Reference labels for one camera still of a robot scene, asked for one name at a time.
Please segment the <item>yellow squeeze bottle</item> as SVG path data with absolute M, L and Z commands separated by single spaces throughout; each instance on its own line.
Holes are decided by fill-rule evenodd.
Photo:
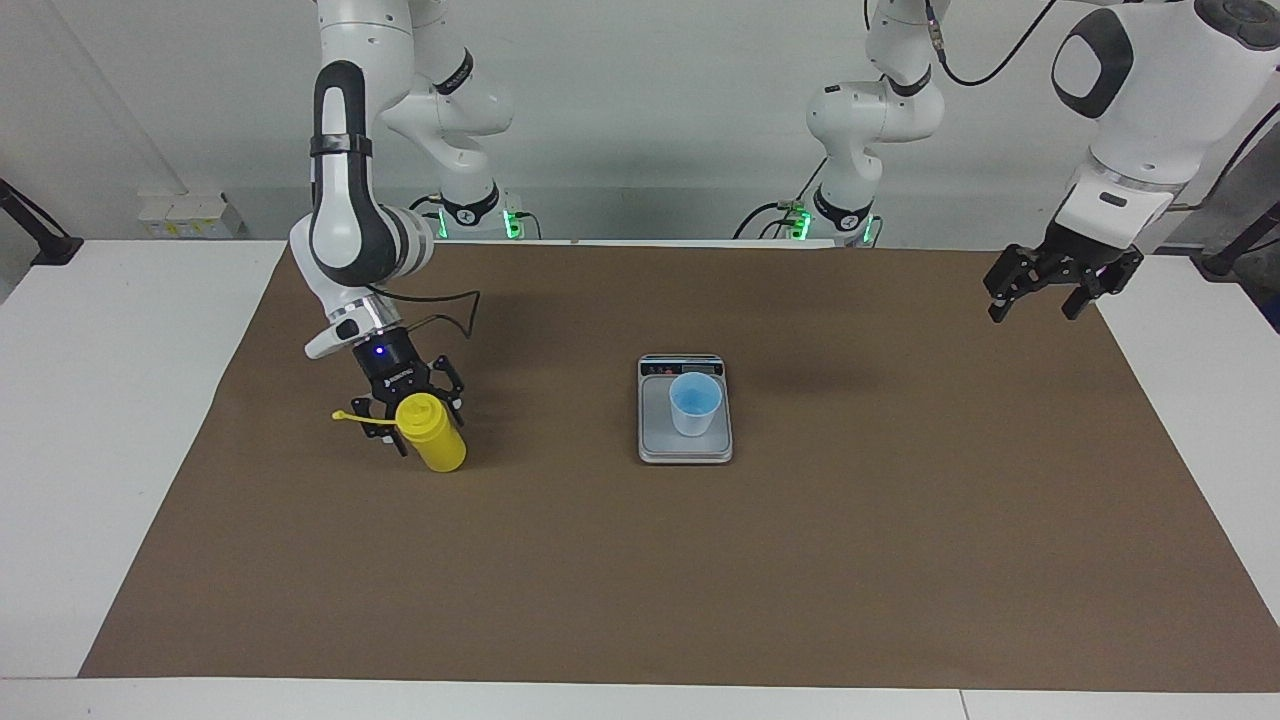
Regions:
M 407 451 L 410 447 L 436 473 L 454 471 L 462 466 L 467 446 L 445 405 L 430 393 L 413 393 L 402 398 L 390 419 L 399 430 Z M 353 421 L 355 416 L 343 410 L 332 413 L 334 421 Z

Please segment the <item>brown table mat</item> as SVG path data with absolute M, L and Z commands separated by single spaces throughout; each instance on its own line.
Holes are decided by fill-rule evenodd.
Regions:
M 284 255 L 83 676 L 1279 692 L 1280 626 L 1096 309 L 989 252 L 444 246 L 458 471 L 333 421 Z M 723 357 L 726 464 L 637 454 Z

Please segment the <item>black stand foot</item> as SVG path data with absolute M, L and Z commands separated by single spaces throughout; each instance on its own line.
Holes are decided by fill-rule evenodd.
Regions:
M 1280 245 L 1280 200 L 1262 211 L 1234 240 L 1216 250 L 1192 256 L 1193 265 L 1211 281 L 1228 278 L 1248 254 Z
M 0 210 L 4 210 L 38 246 L 32 266 L 64 266 L 84 246 L 52 215 L 0 177 Z

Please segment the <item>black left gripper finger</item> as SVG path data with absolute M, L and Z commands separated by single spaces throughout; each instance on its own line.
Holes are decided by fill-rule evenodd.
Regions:
M 1019 299 L 1044 287 L 1039 273 L 1041 254 L 1034 249 L 1009 245 L 983 278 L 989 296 L 988 315 L 1002 323 Z
M 1143 261 L 1144 254 L 1138 249 L 1129 249 L 1098 268 L 1073 261 L 1066 270 L 1068 284 L 1073 284 L 1073 290 L 1062 302 L 1062 315 L 1074 322 L 1098 299 L 1123 292 Z

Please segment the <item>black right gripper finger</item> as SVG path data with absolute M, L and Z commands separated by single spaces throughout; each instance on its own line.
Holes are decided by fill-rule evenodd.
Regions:
M 447 355 L 440 355 L 430 363 L 430 383 L 431 393 L 445 405 L 452 421 L 457 427 L 463 427 L 461 409 L 465 383 Z
M 349 401 L 349 413 L 365 436 L 370 439 L 378 439 L 388 447 L 394 447 L 401 457 L 406 457 L 408 455 L 407 447 L 394 421 L 387 416 L 387 409 L 383 409 L 383 416 L 379 416 L 376 410 L 378 401 L 371 395 L 358 396 Z

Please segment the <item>light blue plastic cup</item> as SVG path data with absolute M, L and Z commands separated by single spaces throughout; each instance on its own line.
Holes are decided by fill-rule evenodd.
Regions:
M 668 400 L 675 430 L 685 437 L 699 437 L 710 429 L 724 404 L 724 391 L 716 375 L 690 372 L 672 380 Z

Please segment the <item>silver digital kitchen scale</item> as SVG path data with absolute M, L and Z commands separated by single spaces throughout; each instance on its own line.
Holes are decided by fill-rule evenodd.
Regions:
M 723 357 L 714 354 L 648 354 L 637 360 L 637 454 L 648 464 L 719 465 L 733 456 L 733 428 Z M 672 380 L 690 372 L 717 377 L 724 404 L 710 429 L 699 437 L 678 434 L 671 419 L 668 389 Z

